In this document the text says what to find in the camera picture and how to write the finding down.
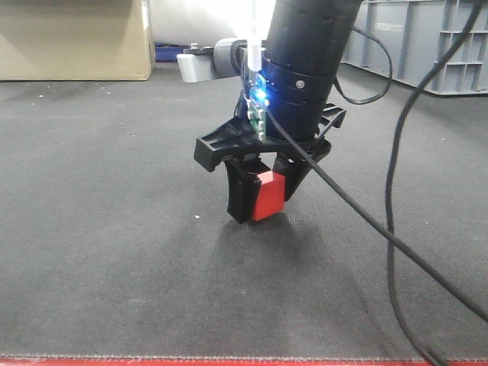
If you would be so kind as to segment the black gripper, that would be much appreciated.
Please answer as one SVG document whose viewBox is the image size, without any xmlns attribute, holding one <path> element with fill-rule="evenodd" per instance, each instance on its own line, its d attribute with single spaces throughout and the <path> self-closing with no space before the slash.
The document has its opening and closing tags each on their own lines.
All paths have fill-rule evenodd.
<svg viewBox="0 0 488 366">
<path fill-rule="evenodd" d="M 261 142 L 247 118 L 246 71 L 242 73 L 242 93 L 236 113 L 211 133 L 197 138 L 194 149 L 194 159 L 209 172 L 225 161 L 229 187 L 227 212 L 239 224 L 252 219 L 262 186 L 259 175 L 270 171 L 258 154 L 278 153 L 272 171 L 284 176 L 284 200 L 289 201 L 312 167 L 298 159 L 298 153 L 282 134 L 287 133 L 319 161 L 332 148 L 325 138 L 325 129 L 340 127 L 345 117 L 343 109 L 326 101 L 335 77 L 295 72 L 264 57 L 259 73 L 267 83 L 269 104 L 267 136 Z"/>
</svg>

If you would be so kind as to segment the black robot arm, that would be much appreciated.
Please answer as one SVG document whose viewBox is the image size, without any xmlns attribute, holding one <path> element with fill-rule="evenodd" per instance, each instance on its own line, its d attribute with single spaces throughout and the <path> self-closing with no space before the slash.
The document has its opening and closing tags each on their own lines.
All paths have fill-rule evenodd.
<svg viewBox="0 0 488 366">
<path fill-rule="evenodd" d="M 262 42 L 253 85 L 246 40 L 226 38 L 212 52 L 218 75 L 242 81 L 233 117 L 197 138 L 194 159 L 209 172 L 224 164 L 228 213 L 239 223 L 281 211 L 312 162 L 331 150 L 327 101 L 360 8 L 358 1 L 279 1 Z"/>
</svg>

